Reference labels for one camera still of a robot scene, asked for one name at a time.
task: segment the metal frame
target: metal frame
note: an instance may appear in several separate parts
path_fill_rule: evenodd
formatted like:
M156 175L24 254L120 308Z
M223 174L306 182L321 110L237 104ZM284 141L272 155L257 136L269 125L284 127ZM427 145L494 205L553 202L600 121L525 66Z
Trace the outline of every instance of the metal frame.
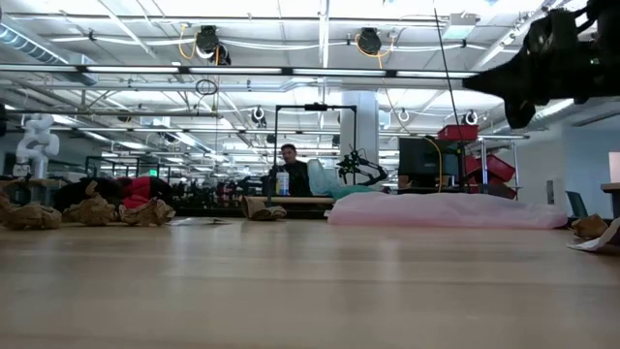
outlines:
M272 193L271 191L273 190L271 188L271 184L272 181L275 179L275 171L278 165L278 119L279 119L279 114L280 114L280 110L282 109L304 109L304 110L308 110L309 107L312 107L313 105L276 105L275 106L275 129L274 129L274 134L275 134L275 141L273 143L273 167L271 168L271 173L269 174L269 183L267 186L267 206L271 206L271 197L272 197ZM327 110L351 110L353 112L353 149L357 149L357 106L322 106L323 108L326 108ZM353 176L353 185L356 184L356 177L355 175Z

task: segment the pink fabric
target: pink fabric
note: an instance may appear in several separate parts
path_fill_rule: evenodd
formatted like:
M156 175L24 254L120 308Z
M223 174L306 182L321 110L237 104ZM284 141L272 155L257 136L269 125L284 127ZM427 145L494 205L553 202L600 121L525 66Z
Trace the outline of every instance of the pink fabric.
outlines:
M335 225L514 229L553 229L567 221L567 214L556 206L490 195L376 192L338 200L328 220Z

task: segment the white column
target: white column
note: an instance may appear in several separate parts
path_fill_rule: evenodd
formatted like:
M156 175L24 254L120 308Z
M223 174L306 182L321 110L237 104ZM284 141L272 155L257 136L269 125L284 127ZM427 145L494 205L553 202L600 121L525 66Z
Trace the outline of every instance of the white column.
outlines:
M343 91L343 106L357 106L356 150L359 155L368 161L379 163L379 104L372 91ZM340 113L340 160L351 153L354 143L354 113L351 110L341 110ZM360 167L373 175L378 173L367 167ZM362 183L368 177L358 174L356 182ZM353 176L347 177L347 183L353 184Z

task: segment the desk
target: desk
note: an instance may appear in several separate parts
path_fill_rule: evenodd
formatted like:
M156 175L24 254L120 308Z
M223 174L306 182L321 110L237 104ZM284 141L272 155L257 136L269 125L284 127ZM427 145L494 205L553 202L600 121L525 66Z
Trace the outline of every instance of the desk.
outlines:
M225 220L0 228L2 347L618 347L619 262L568 231Z
M620 183L601 184L601 190L607 194L611 194L613 217L620 217Z

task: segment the chair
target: chair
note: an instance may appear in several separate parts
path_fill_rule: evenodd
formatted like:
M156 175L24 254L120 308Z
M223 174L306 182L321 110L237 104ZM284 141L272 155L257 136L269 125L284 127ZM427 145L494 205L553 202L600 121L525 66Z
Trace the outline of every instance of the chair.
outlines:
M566 195L569 196L569 202L571 203L571 208L573 209L573 216L579 218L587 217L588 210L585 208L583 199L581 199L581 194L577 192L567 191Z

